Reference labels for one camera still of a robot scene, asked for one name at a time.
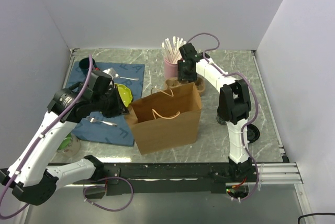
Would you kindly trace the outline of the brown paper bag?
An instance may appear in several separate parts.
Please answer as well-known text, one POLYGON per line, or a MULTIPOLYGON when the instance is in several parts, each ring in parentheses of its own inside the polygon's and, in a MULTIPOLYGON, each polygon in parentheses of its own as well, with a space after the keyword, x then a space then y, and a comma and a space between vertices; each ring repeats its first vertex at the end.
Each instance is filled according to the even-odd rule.
POLYGON ((194 83, 132 102, 125 116, 141 155, 196 142, 202 102, 194 83))

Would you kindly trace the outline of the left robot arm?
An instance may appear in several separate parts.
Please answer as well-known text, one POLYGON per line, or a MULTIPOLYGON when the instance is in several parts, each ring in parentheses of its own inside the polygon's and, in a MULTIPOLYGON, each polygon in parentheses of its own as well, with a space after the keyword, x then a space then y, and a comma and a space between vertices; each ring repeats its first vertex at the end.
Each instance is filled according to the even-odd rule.
POLYGON ((128 113, 113 78, 99 70, 89 73, 85 82, 55 93, 29 145, 13 165, 1 169, 1 184, 9 186, 19 201, 38 206, 66 185, 81 180, 100 182, 104 164, 93 155, 48 167, 65 137, 92 112, 100 112, 106 118, 128 113))

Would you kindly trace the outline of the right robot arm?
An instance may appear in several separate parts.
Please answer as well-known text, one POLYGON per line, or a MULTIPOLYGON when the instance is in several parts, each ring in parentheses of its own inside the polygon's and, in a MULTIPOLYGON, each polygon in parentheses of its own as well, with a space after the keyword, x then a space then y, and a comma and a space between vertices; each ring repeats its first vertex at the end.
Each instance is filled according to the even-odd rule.
POLYGON ((228 174, 241 181, 251 169, 246 127, 251 111, 248 84, 223 71, 207 54, 197 53, 191 43, 181 46, 179 52, 178 80, 194 82, 200 75, 219 92, 217 118, 226 123, 230 141, 228 174))

